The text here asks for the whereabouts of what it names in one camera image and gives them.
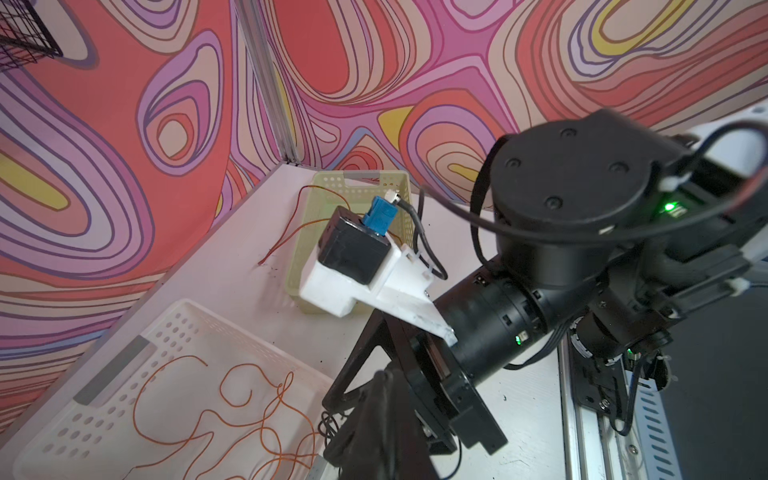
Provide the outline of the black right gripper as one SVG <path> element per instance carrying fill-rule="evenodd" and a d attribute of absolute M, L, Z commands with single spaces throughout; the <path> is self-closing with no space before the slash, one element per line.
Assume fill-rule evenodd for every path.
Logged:
<path fill-rule="evenodd" d="M 411 352 L 400 353 L 428 452 L 452 455 L 462 443 L 494 453 L 507 438 L 477 387 L 546 335 L 545 291 L 517 281 L 461 281 L 436 306 L 458 342 L 449 346 L 415 334 L 408 337 Z M 339 414 L 356 405 L 363 386 L 348 387 L 377 347 L 394 358 L 388 315 L 380 310 L 369 317 L 324 396 L 326 412 Z"/>

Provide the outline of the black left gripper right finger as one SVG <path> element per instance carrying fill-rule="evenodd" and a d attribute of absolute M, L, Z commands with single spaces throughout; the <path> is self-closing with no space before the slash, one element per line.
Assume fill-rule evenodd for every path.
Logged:
<path fill-rule="evenodd" d="M 431 479 L 432 462 L 411 403 L 409 385 L 400 370 L 393 370 L 392 376 L 393 479 Z"/>

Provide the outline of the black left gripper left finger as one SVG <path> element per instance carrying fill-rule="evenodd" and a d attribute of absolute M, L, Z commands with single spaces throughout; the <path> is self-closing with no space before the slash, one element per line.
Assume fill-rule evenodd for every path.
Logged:
<path fill-rule="evenodd" d="M 393 374 L 379 371 L 325 450 L 339 479 L 393 478 L 392 419 Z"/>

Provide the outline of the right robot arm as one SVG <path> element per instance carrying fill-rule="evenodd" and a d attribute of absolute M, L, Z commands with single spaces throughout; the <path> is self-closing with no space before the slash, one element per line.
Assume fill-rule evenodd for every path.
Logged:
<path fill-rule="evenodd" d="M 673 325 L 747 288 L 744 246 L 767 224 L 767 114 L 666 136 L 602 109 L 506 134 L 457 215 L 497 251 L 436 299 L 456 342 L 376 308 L 323 401 L 345 416 L 334 461 L 497 451 L 506 437 L 478 385 L 565 337 L 593 363 L 633 355 L 640 375 Z"/>

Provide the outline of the white perforated basket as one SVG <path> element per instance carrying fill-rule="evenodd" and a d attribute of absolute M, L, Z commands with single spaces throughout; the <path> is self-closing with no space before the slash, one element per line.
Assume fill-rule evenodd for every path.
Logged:
<path fill-rule="evenodd" d="M 303 479 L 329 378 L 190 301 L 139 333 L 16 455 L 12 479 Z"/>

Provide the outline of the large green perforated basket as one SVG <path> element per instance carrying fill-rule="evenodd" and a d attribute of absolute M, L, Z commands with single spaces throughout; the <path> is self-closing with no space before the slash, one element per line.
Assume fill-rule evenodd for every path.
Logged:
<path fill-rule="evenodd" d="M 409 174 L 402 170 L 321 171 L 303 189 L 298 207 L 299 228 L 291 233 L 288 241 L 293 250 L 284 283 L 287 294 L 302 313 L 314 315 L 322 312 L 299 297 L 299 283 L 310 253 L 335 209 L 345 206 L 362 216 L 368 212 L 376 196 L 382 197 L 389 190 L 409 200 Z"/>

